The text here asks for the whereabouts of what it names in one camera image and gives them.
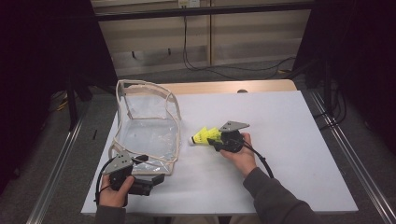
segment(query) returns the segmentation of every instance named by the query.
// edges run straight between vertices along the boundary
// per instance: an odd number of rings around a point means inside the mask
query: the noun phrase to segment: human hand
[[[251,139],[249,133],[241,133],[244,136],[245,141],[251,145]],[[236,168],[241,171],[244,177],[247,177],[250,172],[257,167],[256,161],[254,160],[254,153],[246,148],[242,149],[237,153],[232,153],[226,150],[221,150],[220,154],[233,162]]]
[[[125,196],[133,183],[134,177],[129,175],[120,189],[116,191],[110,187],[110,176],[103,175],[99,204],[109,207],[123,207]]]

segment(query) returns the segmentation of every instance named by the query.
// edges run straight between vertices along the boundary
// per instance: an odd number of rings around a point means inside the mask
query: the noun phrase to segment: sleeve
[[[125,208],[99,205],[96,210],[95,224],[124,224]]]
[[[260,168],[250,172],[245,188],[254,198],[254,207],[264,223],[323,223],[309,205],[298,200],[278,180],[268,177]]]

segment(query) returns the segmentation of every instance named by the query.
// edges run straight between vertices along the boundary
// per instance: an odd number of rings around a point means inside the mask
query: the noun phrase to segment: person's right hand
[[[242,135],[244,136],[245,141],[251,145],[250,134],[242,133]],[[242,147],[242,149],[237,153],[232,153],[223,149],[220,153],[223,157],[232,161],[244,177],[247,177],[248,174],[257,167],[256,161],[254,160],[254,152],[246,147]]]

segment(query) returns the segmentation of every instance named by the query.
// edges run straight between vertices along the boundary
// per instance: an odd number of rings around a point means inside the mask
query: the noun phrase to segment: yellow object
[[[196,133],[190,141],[191,145],[209,145],[207,139],[213,139],[217,142],[221,142],[220,140],[221,132],[217,128],[212,128],[208,130],[206,127],[202,128],[198,133]]]

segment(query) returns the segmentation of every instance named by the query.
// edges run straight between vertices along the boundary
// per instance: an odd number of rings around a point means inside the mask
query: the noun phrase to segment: table surface
[[[224,109],[216,106],[220,105],[219,102],[226,105],[246,103],[247,109],[230,110],[227,118],[250,123],[247,132],[252,134],[256,150],[264,153],[276,178],[287,189],[310,203],[317,212],[358,210],[303,96],[292,81],[227,81],[162,86],[171,90],[179,101],[182,139],[191,136],[194,128],[199,130],[203,123],[211,128],[227,121],[221,114]],[[239,90],[256,93],[223,94]],[[205,109],[209,107],[212,107],[211,116]],[[99,167],[108,159],[107,149],[115,134],[116,124],[115,118],[94,179],[98,176]],[[285,136],[289,136],[288,141],[285,141]],[[253,200],[243,189],[242,181],[243,177],[233,165],[215,150],[190,147],[182,142],[174,173],[155,187],[149,197],[130,195],[134,204],[139,206],[127,206],[126,209],[129,213],[151,216],[252,214],[255,212]],[[92,202],[93,189],[94,184],[81,211],[84,214],[94,215],[96,211]]]

